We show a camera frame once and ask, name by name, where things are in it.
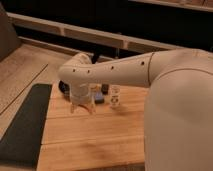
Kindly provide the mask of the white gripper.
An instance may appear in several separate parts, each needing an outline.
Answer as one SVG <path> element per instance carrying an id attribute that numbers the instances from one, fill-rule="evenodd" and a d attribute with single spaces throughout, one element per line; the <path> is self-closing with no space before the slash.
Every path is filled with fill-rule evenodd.
<path id="1" fill-rule="evenodd" d="M 86 105 L 89 114 L 94 113 L 94 107 L 89 104 L 92 101 L 91 91 L 88 84 L 70 86 L 70 112 L 74 113 L 75 106 Z"/>

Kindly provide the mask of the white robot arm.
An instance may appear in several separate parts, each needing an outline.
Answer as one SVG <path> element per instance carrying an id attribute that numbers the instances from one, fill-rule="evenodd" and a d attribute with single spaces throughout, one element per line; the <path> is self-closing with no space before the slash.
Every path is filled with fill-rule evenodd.
<path id="1" fill-rule="evenodd" d="M 186 48 L 97 64 L 79 53 L 59 78 L 76 105 L 89 100 L 90 83 L 147 87 L 146 171 L 213 171 L 213 53 Z"/>

